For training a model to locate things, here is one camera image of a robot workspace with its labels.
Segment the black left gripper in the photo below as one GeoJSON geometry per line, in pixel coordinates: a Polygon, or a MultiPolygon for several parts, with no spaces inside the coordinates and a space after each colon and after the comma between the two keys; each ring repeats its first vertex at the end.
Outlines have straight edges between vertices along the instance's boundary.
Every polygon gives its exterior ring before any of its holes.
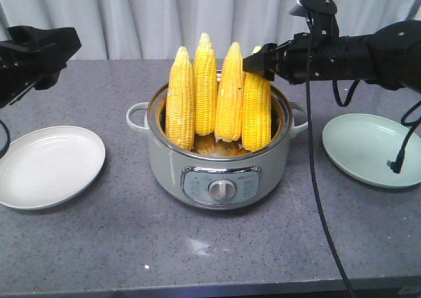
{"type": "Polygon", "coordinates": [[[73,27],[42,30],[19,25],[7,32],[10,39],[1,42],[1,107],[17,102],[31,88],[54,86],[82,46],[73,27]]]}

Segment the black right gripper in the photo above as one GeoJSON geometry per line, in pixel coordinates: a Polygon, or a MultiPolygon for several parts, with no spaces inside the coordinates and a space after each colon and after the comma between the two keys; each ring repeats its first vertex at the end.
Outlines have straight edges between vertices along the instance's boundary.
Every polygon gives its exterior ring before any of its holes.
{"type": "Polygon", "coordinates": [[[326,52],[338,41],[337,37],[316,39],[310,33],[298,33],[280,45],[256,46],[253,53],[244,58],[243,70],[271,82],[276,76],[291,84],[301,84],[307,78],[312,81],[337,80],[333,73],[337,57],[328,57],[326,52]]]}

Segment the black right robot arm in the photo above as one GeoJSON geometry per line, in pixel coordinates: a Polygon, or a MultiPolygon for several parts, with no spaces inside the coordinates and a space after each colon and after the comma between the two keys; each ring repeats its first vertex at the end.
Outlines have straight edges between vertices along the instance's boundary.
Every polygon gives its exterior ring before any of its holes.
{"type": "Polygon", "coordinates": [[[363,36],[295,34],[244,58],[243,70],[268,81],[279,76],[291,84],[364,80],[393,91],[420,91],[420,21],[396,22],[363,36]]]}

